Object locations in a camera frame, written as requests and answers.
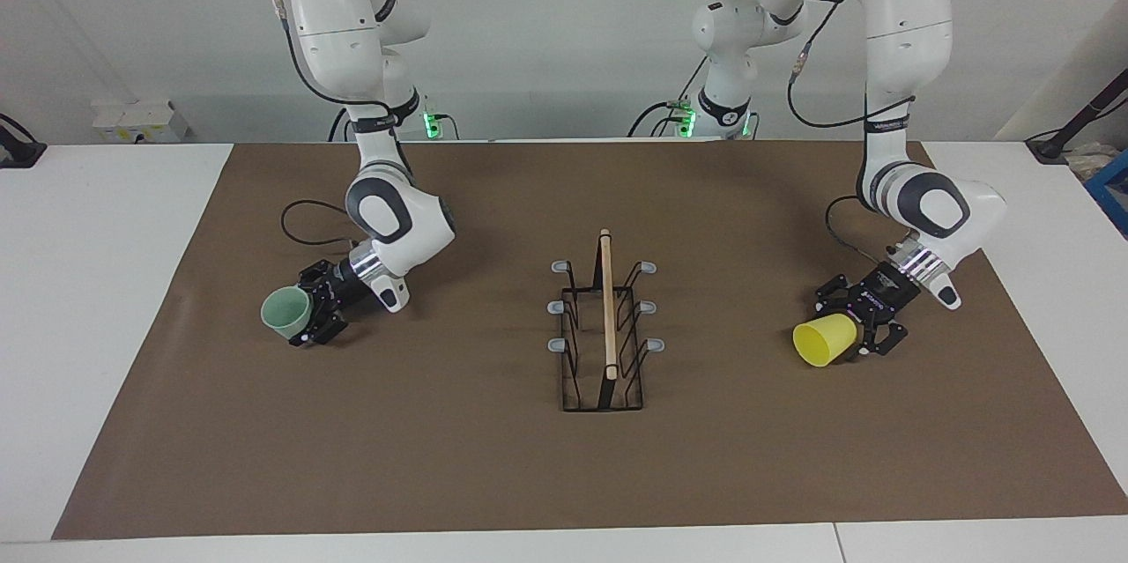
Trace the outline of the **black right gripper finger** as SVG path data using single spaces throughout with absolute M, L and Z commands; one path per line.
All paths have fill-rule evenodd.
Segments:
M 327 344 L 346 329 L 349 322 L 343 317 L 340 307 L 319 307 L 287 311 L 287 343 L 302 348 L 309 344 Z
M 300 271 L 298 287 L 301 287 L 303 291 L 315 291 L 318 287 L 329 287 L 332 291 L 335 291 L 341 285 L 338 267 L 340 263 L 334 263 L 331 259 L 315 262 Z

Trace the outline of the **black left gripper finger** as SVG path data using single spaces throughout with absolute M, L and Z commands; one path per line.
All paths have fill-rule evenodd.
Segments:
M 908 337 L 908 329 L 898 322 L 881 322 L 881 319 L 870 319 L 870 322 L 858 322 L 861 335 L 853 350 L 853 358 L 888 355 L 904 338 Z
M 870 300 L 863 298 L 869 290 L 866 279 L 851 284 L 849 278 L 838 275 L 831 278 L 816 290 L 816 315 L 844 313 L 849 315 L 870 314 Z

